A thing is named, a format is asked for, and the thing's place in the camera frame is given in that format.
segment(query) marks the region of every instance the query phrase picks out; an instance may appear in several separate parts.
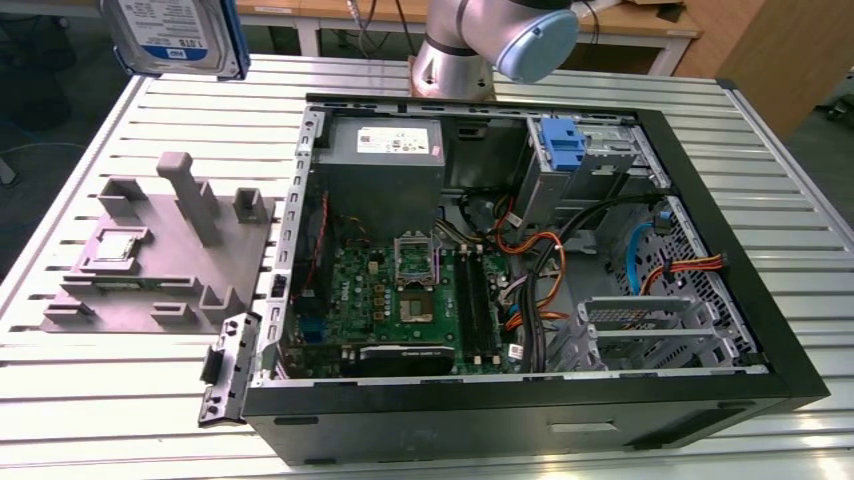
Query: metal slotted table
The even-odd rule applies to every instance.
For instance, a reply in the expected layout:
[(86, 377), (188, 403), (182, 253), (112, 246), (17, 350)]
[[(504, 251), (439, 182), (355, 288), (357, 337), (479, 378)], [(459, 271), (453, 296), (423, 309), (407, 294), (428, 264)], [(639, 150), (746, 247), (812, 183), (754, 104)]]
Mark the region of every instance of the metal slotted table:
[[(499, 100), (664, 112), (831, 391), (680, 450), (290, 469), (248, 427), (196, 428), (209, 335), (46, 334), (41, 311), (101, 215), (109, 175), (149, 192), (164, 150), (189, 152), (216, 193), (281, 196), (307, 92), (404, 96), (403, 62), (256, 56), (245, 82), (130, 80), (0, 286), (4, 478), (826, 477), (854, 471), (854, 236), (736, 91), (713, 81), (561, 72), (496, 79)], [(282, 211), (276, 204), (276, 217)], [(270, 239), (277, 237), (276, 228)], [(269, 247), (264, 263), (272, 256)], [(268, 290), (260, 274), (257, 292)]]

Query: blue hard drive label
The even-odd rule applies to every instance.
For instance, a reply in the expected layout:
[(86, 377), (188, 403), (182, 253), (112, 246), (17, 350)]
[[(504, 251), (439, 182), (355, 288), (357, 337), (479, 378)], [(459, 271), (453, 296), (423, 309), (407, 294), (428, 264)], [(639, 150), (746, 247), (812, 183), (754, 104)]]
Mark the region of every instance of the blue hard drive label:
[(136, 43), (164, 60), (201, 60), (208, 49), (193, 0), (118, 0)]

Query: ram slot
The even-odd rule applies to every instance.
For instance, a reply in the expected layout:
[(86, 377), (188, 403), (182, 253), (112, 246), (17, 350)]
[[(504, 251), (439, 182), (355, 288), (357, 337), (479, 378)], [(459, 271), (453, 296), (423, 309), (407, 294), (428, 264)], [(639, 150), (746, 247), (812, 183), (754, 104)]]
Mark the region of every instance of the ram slot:
[(471, 291), (468, 284), (468, 253), (457, 252), (453, 255), (453, 285), (456, 290), (456, 312), (459, 315), (459, 333), (463, 343), (463, 358), (477, 355), (477, 337), (475, 331), (475, 318), (471, 305)]
[(489, 313), (489, 289), (483, 272), (483, 255), (472, 254), (467, 263), (476, 350), (477, 355), (491, 356), (495, 353), (495, 331)]

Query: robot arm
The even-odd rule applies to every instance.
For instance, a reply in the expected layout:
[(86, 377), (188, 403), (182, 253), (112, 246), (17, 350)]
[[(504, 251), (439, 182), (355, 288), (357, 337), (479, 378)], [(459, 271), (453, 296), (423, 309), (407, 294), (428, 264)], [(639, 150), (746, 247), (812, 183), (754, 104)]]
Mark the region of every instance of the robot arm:
[(419, 96), (483, 100), (492, 68), (533, 83), (565, 60), (577, 39), (567, 0), (432, 0), (412, 65)]

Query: power supply label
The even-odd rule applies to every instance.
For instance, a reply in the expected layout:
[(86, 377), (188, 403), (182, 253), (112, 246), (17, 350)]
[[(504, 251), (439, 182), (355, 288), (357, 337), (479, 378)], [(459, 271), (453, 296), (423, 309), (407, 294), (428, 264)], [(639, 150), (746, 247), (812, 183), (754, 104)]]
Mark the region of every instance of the power supply label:
[(201, 60), (208, 49), (193, 0), (118, 0), (136, 43), (165, 60)]
[(364, 127), (359, 129), (356, 152), (429, 154), (425, 128)]

